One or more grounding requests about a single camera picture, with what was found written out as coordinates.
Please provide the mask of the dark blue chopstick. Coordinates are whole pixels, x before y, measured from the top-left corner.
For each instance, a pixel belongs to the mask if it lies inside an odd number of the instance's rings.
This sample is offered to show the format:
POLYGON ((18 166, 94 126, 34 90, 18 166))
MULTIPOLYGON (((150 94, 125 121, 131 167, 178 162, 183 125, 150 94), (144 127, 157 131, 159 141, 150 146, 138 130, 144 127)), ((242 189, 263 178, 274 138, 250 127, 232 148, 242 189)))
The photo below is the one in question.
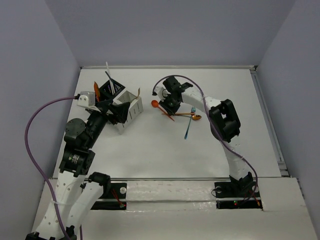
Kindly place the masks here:
POLYGON ((111 93, 112 95, 114 95, 116 92, 115 92, 115 88, 114 88, 114 82, 113 82, 113 79, 111 78, 110 74, 108 73, 108 71, 105 71, 105 74, 108 76, 109 78, 109 84, 110 84, 110 88, 111 88, 111 93))

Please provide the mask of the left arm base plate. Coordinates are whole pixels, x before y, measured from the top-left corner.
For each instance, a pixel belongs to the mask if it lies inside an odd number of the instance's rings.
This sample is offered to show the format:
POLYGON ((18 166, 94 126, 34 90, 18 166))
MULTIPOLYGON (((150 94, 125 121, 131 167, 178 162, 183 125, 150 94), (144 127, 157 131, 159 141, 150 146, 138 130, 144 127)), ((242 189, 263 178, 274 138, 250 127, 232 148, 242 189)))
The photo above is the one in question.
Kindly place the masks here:
POLYGON ((125 211, 127 209, 127 183, 124 181, 111 181, 108 193, 93 204, 91 210, 125 211))

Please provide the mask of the white chopstick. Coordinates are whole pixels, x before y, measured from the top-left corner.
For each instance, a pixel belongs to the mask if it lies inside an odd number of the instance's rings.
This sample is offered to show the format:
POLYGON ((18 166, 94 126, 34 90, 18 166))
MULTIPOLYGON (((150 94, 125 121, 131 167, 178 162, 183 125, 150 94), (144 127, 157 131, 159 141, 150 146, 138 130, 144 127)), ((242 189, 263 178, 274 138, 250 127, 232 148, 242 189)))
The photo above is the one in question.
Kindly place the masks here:
POLYGON ((116 93, 115 92, 115 87, 114 87, 114 82, 113 82, 113 79, 111 77, 109 64, 108 64, 107 61, 105 62, 105 65, 106 65, 106 74, 107 74, 107 76, 109 78, 109 82, 110 82, 111 93, 112 93, 112 95, 114 95, 116 93))

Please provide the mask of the gold metal fork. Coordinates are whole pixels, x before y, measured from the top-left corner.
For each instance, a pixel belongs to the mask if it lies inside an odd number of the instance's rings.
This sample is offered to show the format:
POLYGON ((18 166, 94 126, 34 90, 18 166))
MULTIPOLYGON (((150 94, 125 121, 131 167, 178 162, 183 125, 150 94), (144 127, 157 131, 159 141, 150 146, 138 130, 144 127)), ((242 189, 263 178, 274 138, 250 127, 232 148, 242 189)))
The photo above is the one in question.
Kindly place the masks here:
POLYGON ((141 88, 139 87, 137 90, 137 95, 135 95, 135 97, 130 100, 130 103, 137 100, 139 98, 140 94, 141 94, 141 88))

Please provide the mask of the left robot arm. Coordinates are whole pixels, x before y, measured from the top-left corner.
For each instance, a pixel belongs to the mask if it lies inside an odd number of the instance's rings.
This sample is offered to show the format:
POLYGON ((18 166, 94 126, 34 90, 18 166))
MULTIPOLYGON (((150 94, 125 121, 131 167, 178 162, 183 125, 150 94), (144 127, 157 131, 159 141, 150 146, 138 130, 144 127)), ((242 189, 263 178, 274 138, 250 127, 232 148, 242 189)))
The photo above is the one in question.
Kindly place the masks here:
POLYGON ((95 202, 111 191, 111 177, 100 172, 88 174, 95 157, 92 151, 107 122, 124 124, 130 103, 114 105, 103 100, 88 107, 86 121, 80 118, 69 120, 65 126, 65 147, 59 165, 56 184, 52 184, 31 153, 27 123, 24 141, 27 153, 47 183, 51 200, 43 219, 34 232, 27 234, 28 240, 81 240, 82 222, 95 202))

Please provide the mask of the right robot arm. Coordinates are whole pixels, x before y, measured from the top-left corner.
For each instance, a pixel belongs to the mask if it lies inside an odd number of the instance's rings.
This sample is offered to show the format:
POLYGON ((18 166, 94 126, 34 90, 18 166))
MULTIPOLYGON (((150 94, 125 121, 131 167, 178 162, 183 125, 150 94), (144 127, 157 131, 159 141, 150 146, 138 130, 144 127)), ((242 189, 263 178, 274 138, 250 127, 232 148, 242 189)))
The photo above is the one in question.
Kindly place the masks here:
POLYGON ((241 122, 231 100, 218 100, 205 95, 201 87, 183 75, 169 75, 161 78, 152 89, 152 95, 159 97, 159 104, 172 116, 181 104, 188 104, 200 110, 209 121, 210 131, 225 153, 229 167, 228 187, 236 197, 243 196, 252 188, 256 171, 250 163, 237 152, 241 122))

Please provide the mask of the orange plastic knife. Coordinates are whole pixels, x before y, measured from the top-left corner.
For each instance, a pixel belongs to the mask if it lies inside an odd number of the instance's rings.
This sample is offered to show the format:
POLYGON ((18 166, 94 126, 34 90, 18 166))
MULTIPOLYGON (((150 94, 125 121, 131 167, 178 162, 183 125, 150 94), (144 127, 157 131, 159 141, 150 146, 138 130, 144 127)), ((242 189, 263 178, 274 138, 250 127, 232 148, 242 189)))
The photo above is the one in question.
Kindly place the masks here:
POLYGON ((96 82, 94 82, 93 88, 94 88, 96 100, 99 102, 100 101, 100 90, 99 90, 99 86, 96 82))

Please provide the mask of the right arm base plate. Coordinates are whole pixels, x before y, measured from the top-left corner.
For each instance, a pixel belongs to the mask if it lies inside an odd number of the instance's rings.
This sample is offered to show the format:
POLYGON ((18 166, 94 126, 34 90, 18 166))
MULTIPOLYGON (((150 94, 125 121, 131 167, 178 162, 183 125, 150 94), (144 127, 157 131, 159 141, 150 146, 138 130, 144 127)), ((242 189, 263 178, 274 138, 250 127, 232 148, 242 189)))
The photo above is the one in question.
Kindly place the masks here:
POLYGON ((231 182, 228 181, 214 183, 211 195, 215 198, 218 210, 263 209, 261 195, 255 181, 241 192, 235 192, 231 186, 231 182))

